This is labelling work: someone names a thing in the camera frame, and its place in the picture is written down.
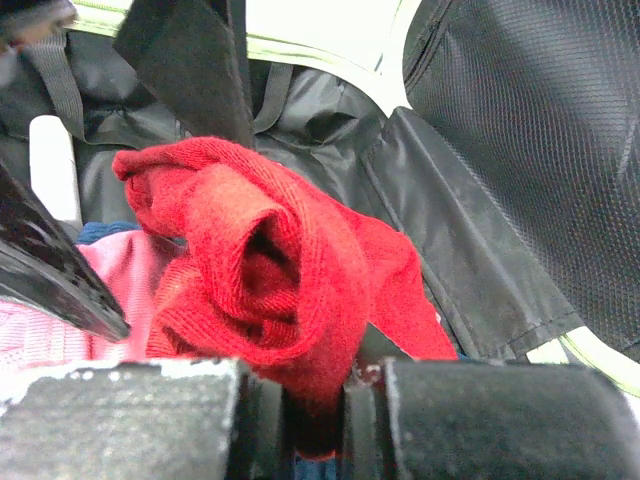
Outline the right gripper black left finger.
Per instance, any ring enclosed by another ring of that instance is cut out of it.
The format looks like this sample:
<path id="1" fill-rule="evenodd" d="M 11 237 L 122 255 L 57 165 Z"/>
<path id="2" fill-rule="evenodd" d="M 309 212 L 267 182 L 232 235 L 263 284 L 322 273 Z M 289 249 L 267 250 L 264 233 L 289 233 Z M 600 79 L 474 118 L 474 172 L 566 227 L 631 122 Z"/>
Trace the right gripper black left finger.
<path id="1" fill-rule="evenodd" d="M 74 362 L 1 380 L 5 479 L 274 479 L 280 390 L 236 359 Z"/>

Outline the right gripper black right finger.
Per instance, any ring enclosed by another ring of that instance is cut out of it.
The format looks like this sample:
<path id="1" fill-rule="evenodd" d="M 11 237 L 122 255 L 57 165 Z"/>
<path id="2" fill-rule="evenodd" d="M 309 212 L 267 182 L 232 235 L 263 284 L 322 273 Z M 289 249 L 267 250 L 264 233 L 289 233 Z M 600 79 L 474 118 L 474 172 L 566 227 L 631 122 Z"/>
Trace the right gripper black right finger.
<path id="1" fill-rule="evenodd" d="M 388 358 L 345 392 L 348 479 L 635 479 L 623 395 L 576 365 Z"/>

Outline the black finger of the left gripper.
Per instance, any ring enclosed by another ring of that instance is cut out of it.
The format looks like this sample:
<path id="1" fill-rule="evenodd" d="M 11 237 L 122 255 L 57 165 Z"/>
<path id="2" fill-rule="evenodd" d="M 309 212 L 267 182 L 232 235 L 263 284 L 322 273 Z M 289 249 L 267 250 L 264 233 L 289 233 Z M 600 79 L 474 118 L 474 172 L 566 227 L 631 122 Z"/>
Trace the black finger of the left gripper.
<path id="1" fill-rule="evenodd" d="M 192 135 L 254 144 L 244 1 L 134 1 L 113 46 Z"/>
<path id="2" fill-rule="evenodd" d="M 106 284 L 33 191 L 1 169 L 1 298 L 110 342 L 131 327 Z"/>

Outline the pink garment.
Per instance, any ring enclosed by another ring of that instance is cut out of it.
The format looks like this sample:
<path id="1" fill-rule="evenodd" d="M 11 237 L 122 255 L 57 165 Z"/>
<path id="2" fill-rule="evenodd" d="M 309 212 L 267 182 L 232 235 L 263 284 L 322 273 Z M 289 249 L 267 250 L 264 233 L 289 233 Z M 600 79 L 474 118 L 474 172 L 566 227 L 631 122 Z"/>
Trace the pink garment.
<path id="1" fill-rule="evenodd" d="M 76 361 L 145 358 L 153 296 L 176 243 L 140 230 L 75 250 L 55 266 L 1 252 L 1 373 Z"/>

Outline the red garment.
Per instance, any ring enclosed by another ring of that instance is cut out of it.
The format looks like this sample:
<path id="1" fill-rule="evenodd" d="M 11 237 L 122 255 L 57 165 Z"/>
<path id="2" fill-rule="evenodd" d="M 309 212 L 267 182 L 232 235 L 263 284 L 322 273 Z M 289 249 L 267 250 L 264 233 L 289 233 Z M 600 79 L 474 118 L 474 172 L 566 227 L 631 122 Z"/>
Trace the red garment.
<path id="1" fill-rule="evenodd" d="M 455 358 L 412 242 L 288 168 L 199 137 L 120 152 L 113 170 L 145 232 L 186 242 L 155 291 L 147 356 L 243 359 L 288 392 L 302 455 L 336 451 L 368 327 L 412 359 Z"/>

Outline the green hard-shell suitcase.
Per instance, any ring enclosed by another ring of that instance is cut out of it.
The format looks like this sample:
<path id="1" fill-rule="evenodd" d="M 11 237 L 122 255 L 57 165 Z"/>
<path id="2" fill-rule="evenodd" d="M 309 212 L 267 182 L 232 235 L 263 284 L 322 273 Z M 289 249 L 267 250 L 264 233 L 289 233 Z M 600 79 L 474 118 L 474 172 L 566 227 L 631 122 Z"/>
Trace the green hard-shell suitcase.
<path id="1" fill-rule="evenodd" d="M 134 1 L 77 1 L 8 47 L 1 160 L 30 183 L 29 124 L 72 136 L 81 209 L 145 232 L 123 151 L 199 137 L 113 43 Z M 635 1 L 244 1 L 254 144 L 405 235 L 456 355 L 591 367 L 639 394 Z"/>

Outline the navy blue garment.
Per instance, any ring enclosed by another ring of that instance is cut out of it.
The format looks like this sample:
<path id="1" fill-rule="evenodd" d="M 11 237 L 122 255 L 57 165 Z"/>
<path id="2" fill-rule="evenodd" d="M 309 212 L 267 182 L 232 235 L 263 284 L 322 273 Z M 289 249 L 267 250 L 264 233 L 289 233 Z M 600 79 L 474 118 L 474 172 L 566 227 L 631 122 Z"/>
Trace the navy blue garment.
<path id="1" fill-rule="evenodd" d="M 115 221 L 110 223 L 88 222 L 78 234 L 76 245 L 93 245 L 99 243 L 107 246 L 121 246 L 136 236 L 141 227 L 129 221 Z"/>

